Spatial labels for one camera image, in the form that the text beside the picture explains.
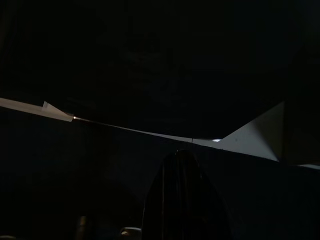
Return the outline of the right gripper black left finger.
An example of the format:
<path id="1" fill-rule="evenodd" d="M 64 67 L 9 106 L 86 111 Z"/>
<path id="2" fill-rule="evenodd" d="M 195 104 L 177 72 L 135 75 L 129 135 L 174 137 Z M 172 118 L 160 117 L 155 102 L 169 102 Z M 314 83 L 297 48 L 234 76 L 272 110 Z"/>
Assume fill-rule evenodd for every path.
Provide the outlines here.
<path id="1" fill-rule="evenodd" d="M 141 227 L 143 240 L 183 240 L 181 192 L 182 150 L 164 158 L 145 198 Z"/>

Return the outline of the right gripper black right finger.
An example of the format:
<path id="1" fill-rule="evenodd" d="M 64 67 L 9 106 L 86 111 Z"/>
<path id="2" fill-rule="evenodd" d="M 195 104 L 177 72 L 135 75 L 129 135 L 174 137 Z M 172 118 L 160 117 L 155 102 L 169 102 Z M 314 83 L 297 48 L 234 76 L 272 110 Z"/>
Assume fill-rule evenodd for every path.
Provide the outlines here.
<path id="1" fill-rule="evenodd" d="M 225 203 L 195 155 L 187 150 L 183 152 L 183 181 L 189 239 L 231 240 Z"/>

